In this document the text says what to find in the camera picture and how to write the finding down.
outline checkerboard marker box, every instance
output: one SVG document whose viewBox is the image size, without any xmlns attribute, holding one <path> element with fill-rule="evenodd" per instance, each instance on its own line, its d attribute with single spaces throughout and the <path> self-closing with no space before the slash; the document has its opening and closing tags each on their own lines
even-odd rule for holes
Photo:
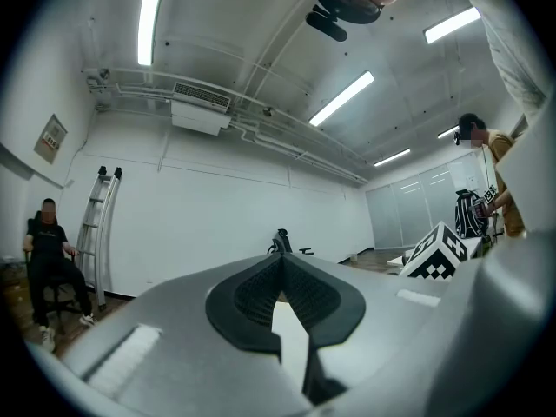
<svg viewBox="0 0 556 417">
<path fill-rule="evenodd" d="M 456 268 L 468 258 L 463 241 L 439 222 L 416 246 L 400 276 L 450 281 Z"/>
</svg>

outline ceiling light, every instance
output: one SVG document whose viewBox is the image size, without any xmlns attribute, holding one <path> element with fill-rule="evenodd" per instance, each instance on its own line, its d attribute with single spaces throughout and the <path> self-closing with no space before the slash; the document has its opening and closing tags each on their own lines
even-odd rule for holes
<svg viewBox="0 0 556 417">
<path fill-rule="evenodd" d="M 401 187 L 400 190 L 406 189 L 407 187 L 411 187 L 412 185 L 417 185 L 418 182 L 414 182 L 413 184 L 406 185 L 405 187 Z"/>
<path fill-rule="evenodd" d="M 444 131 L 444 133 L 440 133 L 438 135 L 439 139 L 442 139 L 442 137 L 444 136 L 448 136 L 450 133 L 453 133 L 454 131 L 457 131 L 460 127 L 458 125 L 456 125 L 455 127 L 451 128 L 451 129 L 447 129 L 446 131 Z"/>
<path fill-rule="evenodd" d="M 464 10 L 460 12 L 460 14 L 456 14 L 453 17 L 448 18 L 444 22 L 440 22 L 437 25 L 425 30 L 425 38 L 427 39 L 427 43 L 432 43 L 437 41 L 439 38 L 458 30 L 462 26 L 467 25 L 468 23 L 474 22 L 475 20 L 480 19 L 480 13 L 477 11 L 477 8 L 469 8 L 468 10 Z"/>
<path fill-rule="evenodd" d="M 386 159 L 383 159 L 382 161 L 377 162 L 374 166 L 375 166 L 375 167 L 379 167 L 379 166 L 381 166 L 383 163 L 393 161 L 394 159 L 396 159 L 396 158 L 398 158 L 398 157 L 402 157 L 403 155 L 406 155 L 407 153 L 409 153 L 409 151 L 411 151 L 411 150 L 410 150 L 410 149 L 404 149 L 402 152 L 398 153 L 397 155 L 393 155 L 393 156 L 387 157 Z"/>
<path fill-rule="evenodd" d="M 435 177 L 438 177 L 438 176 L 446 175 L 446 174 L 448 174 L 448 173 L 450 173 L 449 170 L 448 170 L 448 171 L 445 171 L 444 173 L 440 173 L 439 175 L 433 176 L 431 179 L 434 179 Z"/>
<path fill-rule="evenodd" d="M 365 89 L 374 80 L 373 75 L 369 71 L 365 71 L 361 77 L 359 77 L 355 82 L 344 89 L 338 96 L 336 96 L 332 102 L 330 102 L 326 107 L 321 109 L 316 115 L 314 115 L 309 123 L 315 127 L 326 121 L 333 113 L 335 113 L 344 103 L 349 99 L 356 96 L 362 89 Z"/>
<path fill-rule="evenodd" d="M 142 0 L 137 38 L 137 62 L 150 66 L 153 63 L 153 40 L 156 14 L 160 0 Z"/>
</svg>

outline standing man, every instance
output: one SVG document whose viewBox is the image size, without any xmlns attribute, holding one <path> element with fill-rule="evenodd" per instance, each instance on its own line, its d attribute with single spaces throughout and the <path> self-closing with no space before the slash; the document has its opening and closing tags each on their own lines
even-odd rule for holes
<svg viewBox="0 0 556 417">
<path fill-rule="evenodd" d="M 365 23 L 378 19 L 384 6 L 396 0 L 319 0 L 338 18 L 364 15 Z M 507 91 L 534 122 L 554 85 L 554 68 L 533 29 L 513 0 L 469 0 L 477 8 L 486 36 Z"/>
<path fill-rule="evenodd" d="M 490 149 L 494 159 L 494 166 L 504 157 L 508 150 L 515 144 L 514 139 L 501 131 L 488 129 L 487 125 L 476 115 L 468 113 L 460 118 L 460 138 L 461 141 L 469 141 L 471 147 L 481 148 L 486 145 Z M 506 184 L 496 172 L 496 184 L 498 185 L 498 195 L 494 202 L 488 204 L 487 216 L 492 215 L 497 209 L 502 208 L 504 216 L 504 229 L 506 235 L 512 238 L 520 236 L 525 231 L 525 226 L 521 220 L 512 195 L 506 188 Z"/>
<path fill-rule="evenodd" d="M 52 352 L 55 348 L 54 329 L 49 327 L 46 317 L 46 301 L 43 291 L 51 274 L 60 274 L 68 279 L 76 291 L 77 300 L 83 315 L 79 321 L 85 326 L 93 327 L 96 318 L 91 312 L 91 305 L 85 278 L 79 269 L 67 258 L 69 255 L 79 255 L 76 248 L 71 247 L 63 228 L 56 221 L 56 204 L 53 200 L 45 199 L 41 209 L 40 220 L 34 220 L 23 240 L 23 251 L 31 252 L 31 259 L 27 269 L 31 303 L 35 313 L 33 318 L 40 326 L 43 347 Z"/>
</svg>

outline ladder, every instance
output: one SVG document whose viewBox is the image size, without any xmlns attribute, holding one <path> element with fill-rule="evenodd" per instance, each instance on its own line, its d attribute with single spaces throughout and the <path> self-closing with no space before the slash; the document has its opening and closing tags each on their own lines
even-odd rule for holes
<svg viewBox="0 0 556 417">
<path fill-rule="evenodd" d="M 95 273 L 95 292 L 96 299 L 98 300 L 98 310 L 103 311 L 106 308 L 106 301 L 104 299 L 104 289 L 102 280 L 102 264 L 103 264 L 103 232 L 106 215 L 109 212 L 111 201 L 114 199 L 117 188 L 122 178 L 122 169 L 116 168 L 112 176 L 106 174 L 106 167 L 101 167 L 96 175 L 95 183 L 90 191 L 87 207 L 85 208 L 85 215 L 79 236 L 77 237 L 77 250 L 79 255 L 76 258 L 76 265 L 84 273 L 84 261 L 87 256 L 93 258 L 93 267 Z M 108 189 L 105 196 L 102 197 L 103 186 L 108 183 Z M 98 207 L 102 206 L 100 216 L 98 216 Z M 91 229 L 96 229 L 96 234 L 91 232 Z"/>
</svg>

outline wooden floor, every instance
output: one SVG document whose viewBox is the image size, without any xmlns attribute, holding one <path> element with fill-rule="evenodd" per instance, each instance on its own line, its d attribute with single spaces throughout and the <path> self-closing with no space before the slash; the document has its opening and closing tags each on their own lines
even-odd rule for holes
<svg viewBox="0 0 556 417">
<path fill-rule="evenodd" d="M 363 270 L 371 270 L 373 272 L 387 272 L 393 269 L 392 266 L 388 266 L 387 262 L 402 256 L 404 251 L 404 248 L 397 248 L 395 250 L 368 250 L 357 256 L 357 262 L 346 261 L 343 264 L 352 268 L 362 268 Z"/>
<path fill-rule="evenodd" d="M 64 286 L 66 293 L 60 293 L 60 301 L 73 299 L 73 290 L 71 286 Z M 52 300 L 52 291 L 46 288 L 44 290 L 44 297 L 47 301 Z M 14 322 L 19 327 L 22 337 L 26 341 L 31 341 L 36 344 L 41 344 L 41 333 L 37 324 L 33 322 L 33 308 L 30 304 L 29 296 L 23 292 L 22 298 L 17 304 L 10 305 L 10 312 Z M 117 309 L 121 308 L 128 301 L 119 300 L 116 298 L 106 297 L 106 309 L 103 312 L 98 311 L 98 304 L 96 301 L 96 296 L 89 293 L 89 298 L 93 306 L 93 314 L 95 317 L 101 321 L 106 316 L 114 313 Z M 76 309 L 79 309 L 79 304 L 75 301 Z M 80 335 L 87 332 L 89 328 L 85 327 L 79 322 L 81 314 L 73 314 L 71 312 L 61 313 L 61 322 L 58 321 L 55 312 L 48 314 L 50 326 L 56 331 L 55 342 L 56 350 L 54 352 L 58 357 L 62 356 L 63 353 L 68 349 L 68 347 L 79 338 Z"/>
<path fill-rule="evenodd" d="M 361 255 L 358 255 L 357 262 L 346 261 L 343 264 L 352 268 L 360 268 L 362 270 L 370 270 L 373 272 L 387 272 L 393 269 L 392 266 L 388 266 L 387 262 L 401 256 L 403 249 L 396 250 L 369 250 Z M 6 298 L 9 299 L 13 292 L 8 292 L 6 289 L 13 290 L 13 285 L 4 288 L 4 294 L 7 295 Z M 69 300 L 73 298 L 73 290 L 70 286 L 66 287 L 66 293 L 61 292 L 60 300 Z M 45 298 L 47 301 L 52 300 L 52 292 L 49 289 L 45 289 Z M 103 312 L 98 311 L 98 306 L 96 302 L 96 296 L 89 293 L 89 298 L 93 305 L 93 313 L 101 321 L 106 316 L 114 313 L 119 308 L 125 306 L 128 301 L 119 300 L 116 298 L 106 297 L 106 309 Z M 279 301 L 287 301 L 286 298 L 281 295 Z M 14 322 L 18 325 L 22 337 L 27 341 L 32 341 L 34 343 L 41 343 L 41 335 L 38 326 L 33 322 L 32 315 L 33 309 L 30 304 L 29 294 L 27 293 L 26 280 L 22 280 L 17 287 L 17 300 L 10 304 L 10 311 L 14 318 Z M 62 312 L 62 322 L 58 322 L 55 313 L 49 314 L 50 325 L 56 330 L 56 351 L 55 355 L 62 356 L 63 353 L 68 349 L 68 347 L 76 341 L 80 335 L 87 332 L 85 326 L 79 322 L 79 314 L 72 314 L 70 312 Z M 65 330 L 65 334 L 62 333 L 61 325 Z"/>
</svg>

